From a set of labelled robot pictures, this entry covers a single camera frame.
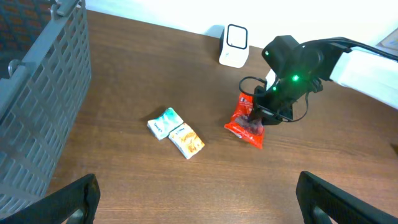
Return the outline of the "green tissue pack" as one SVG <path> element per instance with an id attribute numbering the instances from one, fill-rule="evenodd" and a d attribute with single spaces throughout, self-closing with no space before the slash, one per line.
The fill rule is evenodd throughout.
<path id="1" fill-rule="evenodd" d="M 183 124 L 183 119 L 173 108 L 167 108 L 156 119 L 148 120 L 147 127 L 158 140 L 162 140 L 181 124 Z"/>

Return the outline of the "orange tissue pack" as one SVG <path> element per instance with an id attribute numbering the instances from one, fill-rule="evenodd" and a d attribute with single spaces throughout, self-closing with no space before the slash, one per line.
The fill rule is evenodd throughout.
<path id="1" fill-rule="evenodd" d="M 176 145 L 186 159 L 193 157 L 205 146 L 205 143 L 187 123 L 183 123 L 174 129 L 169 134 L 169 139 Z"/>

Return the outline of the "red Hacks candy bag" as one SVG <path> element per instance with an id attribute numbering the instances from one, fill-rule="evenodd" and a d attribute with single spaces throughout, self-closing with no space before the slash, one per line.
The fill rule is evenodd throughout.
<path id="1" fill-rule="evenodd" d="M 224 128 L 256 148 L 262 149 L 264 127 L 261 119 L 249 121 L 249 115 L 252 111 L 252 96 L 240 93 L 236 109 L 230 122 L 225 124 Z"/>

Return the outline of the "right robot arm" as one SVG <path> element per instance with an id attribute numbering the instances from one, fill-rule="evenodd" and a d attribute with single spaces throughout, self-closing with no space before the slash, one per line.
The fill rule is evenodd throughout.
<path id="1" fill-rule="evenodd" d="M 397 107 L 397 56 L 345 37 L 298 43 L 281 35 L 261 55 L 270 66 L 272 80 L 263 80 L 252 93 L 249 121 L 263 125 L 292 123 L 293 104 L 309 93 L 335 82 Z"/>

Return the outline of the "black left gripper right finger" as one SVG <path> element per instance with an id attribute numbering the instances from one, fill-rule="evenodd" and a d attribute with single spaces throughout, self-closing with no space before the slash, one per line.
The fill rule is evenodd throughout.
<path id="1" fill-rule="evenodd" d="M 354 197 L 311 172 L 299 175 L 296 196 L 305 224 L 397 223 L 397 218 Z"/>

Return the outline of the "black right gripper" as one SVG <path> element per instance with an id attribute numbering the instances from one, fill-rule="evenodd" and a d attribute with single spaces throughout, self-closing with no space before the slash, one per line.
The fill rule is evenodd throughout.
<path id="1" fill-rule="evenodd" d="M 293 123 L 300 121 L 308 112 L 308 95 L 311 92 L 310 82 L 303 78 L 283 78 L 268 90 L 256 87 L 253 96 L 253 109 L 248 121 L 259 120 L 262 125 L 278 125 L 282 122 Z M 297 118 L 293 118 L 293 104 L 305 96 L 306 111 Z"/>

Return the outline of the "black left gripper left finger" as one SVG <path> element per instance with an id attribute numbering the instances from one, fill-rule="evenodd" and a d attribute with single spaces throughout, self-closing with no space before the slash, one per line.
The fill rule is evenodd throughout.
<path id="1" fill-rule="evenodd" d="M 96 176 L 87 174 L 1 223 L 93 223 L 100 197 Z"/>

